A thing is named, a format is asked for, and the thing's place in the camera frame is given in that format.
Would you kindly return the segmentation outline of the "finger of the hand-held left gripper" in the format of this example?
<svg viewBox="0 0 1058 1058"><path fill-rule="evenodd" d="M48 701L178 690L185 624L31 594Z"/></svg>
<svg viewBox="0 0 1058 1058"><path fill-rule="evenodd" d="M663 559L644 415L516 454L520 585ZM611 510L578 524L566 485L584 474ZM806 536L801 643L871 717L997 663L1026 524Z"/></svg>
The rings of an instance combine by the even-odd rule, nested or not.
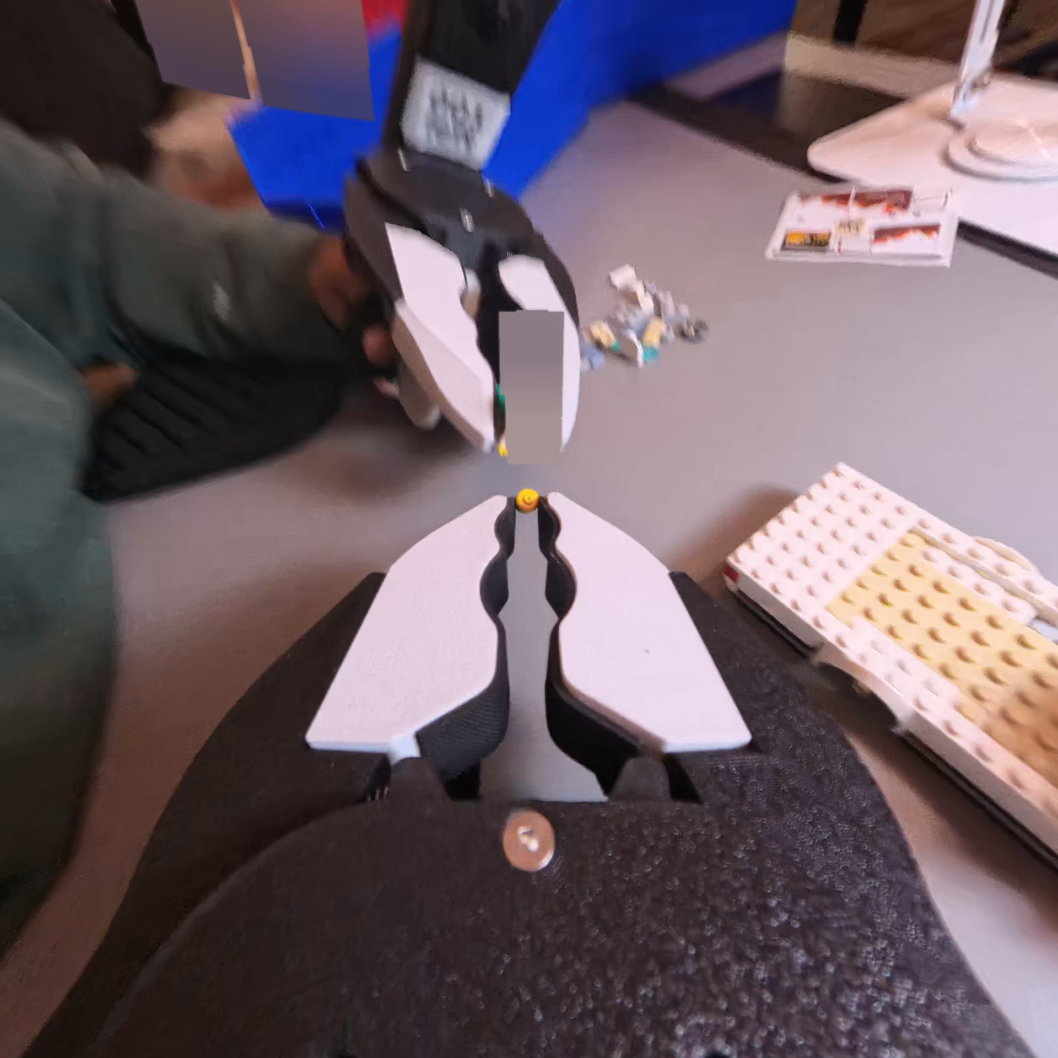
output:
<svg viewBox="0 0 1058 1058"><path fill-rule="evenodd" d="M401 289L390 323L399 402L417 428L444 419L489 453L496 441L495 378L461 302L462 264L420 231L390 223L386 233Z"/></svg>
<svg viewBox="0 0 1058 1058"><path fill-rule="evenodd" d="M579 411L581 351L574 294L546 263L515 255L499 264L515 309L500 315L500 387L515 451L562 451Z"/></svg>

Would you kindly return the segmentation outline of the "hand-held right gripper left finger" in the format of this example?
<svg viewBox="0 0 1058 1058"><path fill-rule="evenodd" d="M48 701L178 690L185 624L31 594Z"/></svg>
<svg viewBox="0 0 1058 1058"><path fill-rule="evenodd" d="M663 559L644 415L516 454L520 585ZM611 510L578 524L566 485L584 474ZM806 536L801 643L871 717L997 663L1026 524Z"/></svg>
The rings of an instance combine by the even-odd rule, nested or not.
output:
<svg viewBox="0 0 1058 1058"><path fill-rule="evenodd" d="M491 497L393 563L306 732L314 750L484 759L501 742L514 503Z"/></svg>

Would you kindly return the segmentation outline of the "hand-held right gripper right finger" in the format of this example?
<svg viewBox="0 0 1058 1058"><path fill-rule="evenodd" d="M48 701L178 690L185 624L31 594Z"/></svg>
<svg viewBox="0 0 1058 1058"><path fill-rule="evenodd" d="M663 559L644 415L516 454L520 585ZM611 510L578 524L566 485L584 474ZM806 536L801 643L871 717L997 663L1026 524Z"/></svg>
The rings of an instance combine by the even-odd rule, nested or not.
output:
<svg viewBox="0 0 1058 1058"><path fill-rule="evenodd" d="M661 754L738 749L751 733L665 565L560 493L539 501L560 688Z"/></svg>

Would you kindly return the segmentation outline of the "blue plastic bin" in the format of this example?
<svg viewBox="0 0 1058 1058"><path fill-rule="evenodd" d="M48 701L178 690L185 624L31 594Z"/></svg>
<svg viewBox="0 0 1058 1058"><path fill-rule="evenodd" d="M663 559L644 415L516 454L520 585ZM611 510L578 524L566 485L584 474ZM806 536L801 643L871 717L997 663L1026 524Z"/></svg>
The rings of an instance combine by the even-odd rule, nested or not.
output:
<svg viewBox="0 0 1058 1058"><path fill-rule="evenodd" d="M561 2L514 94L485 175L514 197L592 109L789 30L795 1ZM336 206L345 176L380 139L400 51L394 24L368 39L372 121L260 107L230 131L264 205Z"/></svg>

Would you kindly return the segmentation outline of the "person's left forearm green sleeve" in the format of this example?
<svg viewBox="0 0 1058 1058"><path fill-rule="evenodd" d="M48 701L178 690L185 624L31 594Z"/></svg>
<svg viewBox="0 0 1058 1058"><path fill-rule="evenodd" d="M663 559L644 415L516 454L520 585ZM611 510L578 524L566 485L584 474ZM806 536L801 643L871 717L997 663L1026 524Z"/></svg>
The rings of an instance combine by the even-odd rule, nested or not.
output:
<svg viewBox="0 0 1058 1058"><path fill-rule="evenodd" d="M2 122L2 373L176 352L339 363L310 274L327 240L101 168Z"/></svg>

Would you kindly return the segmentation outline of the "person's left hand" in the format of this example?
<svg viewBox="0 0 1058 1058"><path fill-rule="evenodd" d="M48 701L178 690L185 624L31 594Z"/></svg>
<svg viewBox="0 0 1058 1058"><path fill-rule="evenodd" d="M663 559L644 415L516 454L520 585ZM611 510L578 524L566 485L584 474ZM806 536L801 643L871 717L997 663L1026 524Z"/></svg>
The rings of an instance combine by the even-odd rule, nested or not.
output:
<svg viewBox="0 0 1058 1058"><path fill-rule="evenodd" d="M341 237L323 237L309 270L309 282L338 335L363 353L375 376L393 375L398 354L381 297L370 278L350 263Z"/></svg>

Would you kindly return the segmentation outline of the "pile of small lego pieces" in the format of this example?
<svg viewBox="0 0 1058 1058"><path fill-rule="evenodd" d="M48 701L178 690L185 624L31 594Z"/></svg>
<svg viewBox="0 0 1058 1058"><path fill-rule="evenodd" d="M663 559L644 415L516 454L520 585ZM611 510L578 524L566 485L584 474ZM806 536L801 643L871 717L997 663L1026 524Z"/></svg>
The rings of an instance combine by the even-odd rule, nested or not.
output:
<svg viewBox="0 0 1058 1058"><path fill-rule="evenodd" d="M607 275L614 291L612 310L580 328L582 373L601 368L606 358L636 367L655 363L668 345L698 345L710 328L671 291L640 277L630 263Z"/></svg>

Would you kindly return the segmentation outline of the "black mesh cushion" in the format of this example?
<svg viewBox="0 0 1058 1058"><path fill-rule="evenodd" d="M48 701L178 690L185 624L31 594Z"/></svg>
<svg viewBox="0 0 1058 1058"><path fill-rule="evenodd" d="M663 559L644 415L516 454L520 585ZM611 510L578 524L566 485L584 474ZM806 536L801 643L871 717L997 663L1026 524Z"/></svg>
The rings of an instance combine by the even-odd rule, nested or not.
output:
<svg viewBox="0 0 1058 1058"><path fill-rule="evenodd" d="M135 499L281 455L338 415L347 379L330 365L267 361L146 366L96 417L83 492Z"/></svg>

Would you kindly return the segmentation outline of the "white tan lego house model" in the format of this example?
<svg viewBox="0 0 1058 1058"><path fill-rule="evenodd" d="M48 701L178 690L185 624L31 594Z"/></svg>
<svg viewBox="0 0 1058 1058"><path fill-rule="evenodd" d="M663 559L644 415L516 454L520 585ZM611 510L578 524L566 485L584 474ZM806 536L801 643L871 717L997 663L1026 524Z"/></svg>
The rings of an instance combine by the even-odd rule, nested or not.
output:
<svg viewBox="0 0 1058 1058"><path fill-rule="evenodd" d="M840 463L730 552L724 579L1056 861L1057 587L1030 562Z"/></svg>

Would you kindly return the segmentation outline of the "lego sticker sheet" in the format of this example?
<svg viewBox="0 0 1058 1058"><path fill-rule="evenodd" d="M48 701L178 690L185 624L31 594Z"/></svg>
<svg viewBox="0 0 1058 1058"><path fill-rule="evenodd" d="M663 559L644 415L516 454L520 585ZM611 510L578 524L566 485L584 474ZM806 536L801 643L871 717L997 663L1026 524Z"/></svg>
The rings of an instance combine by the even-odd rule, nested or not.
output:
<svg viewBox="0 0 1058 1058"><path fill-rule="evenodd" d="M800 191L785 200L765 257L947 268L957 231L951 191L900 186Z"/></svg>

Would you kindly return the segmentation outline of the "person's torso green sweatshirt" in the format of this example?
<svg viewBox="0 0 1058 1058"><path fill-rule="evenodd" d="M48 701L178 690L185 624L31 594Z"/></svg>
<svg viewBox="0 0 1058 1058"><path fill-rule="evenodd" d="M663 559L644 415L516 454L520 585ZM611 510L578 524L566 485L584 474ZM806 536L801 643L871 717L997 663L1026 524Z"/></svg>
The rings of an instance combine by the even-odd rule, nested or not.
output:
<svg viewBox="0 0 1058 1058"><path fill-rule="evenodd" d="M111 551L80 489L91 423L76 370L2 306L2 954L71 855L110 695Z"/></svg>

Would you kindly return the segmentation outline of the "white book stand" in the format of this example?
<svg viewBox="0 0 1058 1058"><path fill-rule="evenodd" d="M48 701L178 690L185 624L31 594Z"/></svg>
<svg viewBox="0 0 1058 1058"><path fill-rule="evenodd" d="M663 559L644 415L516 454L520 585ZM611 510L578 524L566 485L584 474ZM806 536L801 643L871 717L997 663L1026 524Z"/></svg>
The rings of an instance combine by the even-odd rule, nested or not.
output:
<svg viewBox="0 0 1058 1058"><path fill-rule="evenodd" d="M1056 263L1057 93L995 73L1004 2L977 2L956 83L817 139L818 174L951 190L959 221Z"/></svg>

